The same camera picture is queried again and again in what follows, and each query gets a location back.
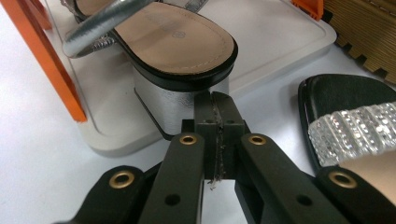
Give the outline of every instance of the sandal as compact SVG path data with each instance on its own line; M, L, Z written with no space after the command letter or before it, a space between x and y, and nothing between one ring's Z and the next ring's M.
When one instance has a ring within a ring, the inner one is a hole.
M153 0L108 2L63 0L83 21L67 35L64 53L76 58L119 43L141 75L135 92L166 139L191 119L197 92L228 93L238 47L221 27Z
M299 87L306 146L318 172L340 165L396 204L396 91L368 77L319 75Z

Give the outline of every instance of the screw hole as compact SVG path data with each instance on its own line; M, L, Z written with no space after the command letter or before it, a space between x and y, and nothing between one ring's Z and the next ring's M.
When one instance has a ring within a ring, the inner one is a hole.
M302 195L302 194L297 196L297 202L302 204L302 205L304 205L304 206L311 206L312 205L312 200L308 196L305 196L305 195Z
M331 172L329 178L334 184L345 189L354 189L358 186L354 178L342 172Z
M257 146L264 145L267 142L265 138L258 135L250 136L248 141Z
M192 145L197 142L197 138L193 135L185 135L180 138L180 143L183 145Z
M180 203L180 196L178 194L170 194L166 196L165 203L169 206L175 206Z
M129 171L119 171L111 176L108 184L113 189L124 189L134 182L134 174Z

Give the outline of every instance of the rhinestone strap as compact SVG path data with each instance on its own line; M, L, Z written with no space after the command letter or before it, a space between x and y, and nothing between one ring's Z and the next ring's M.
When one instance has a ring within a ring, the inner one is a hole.
M322 166L393 150L396 102L333 112L312 122L308 134Z

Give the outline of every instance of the insole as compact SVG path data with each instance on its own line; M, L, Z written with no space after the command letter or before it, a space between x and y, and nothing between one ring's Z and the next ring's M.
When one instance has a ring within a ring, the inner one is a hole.
M77 0L92 15L109 0ZM115 30L146 64L172 75L194 75L224 63L233 53L233 38L198 14L181 7L151 3Z
M345 161L340 166L360 175L396 205L396 151Z

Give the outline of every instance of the shoe sole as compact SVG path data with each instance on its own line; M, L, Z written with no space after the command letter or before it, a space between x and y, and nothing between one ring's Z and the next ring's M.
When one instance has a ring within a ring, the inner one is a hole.
M373 73L396 83L396 6L389 0L326 0L336 43Z

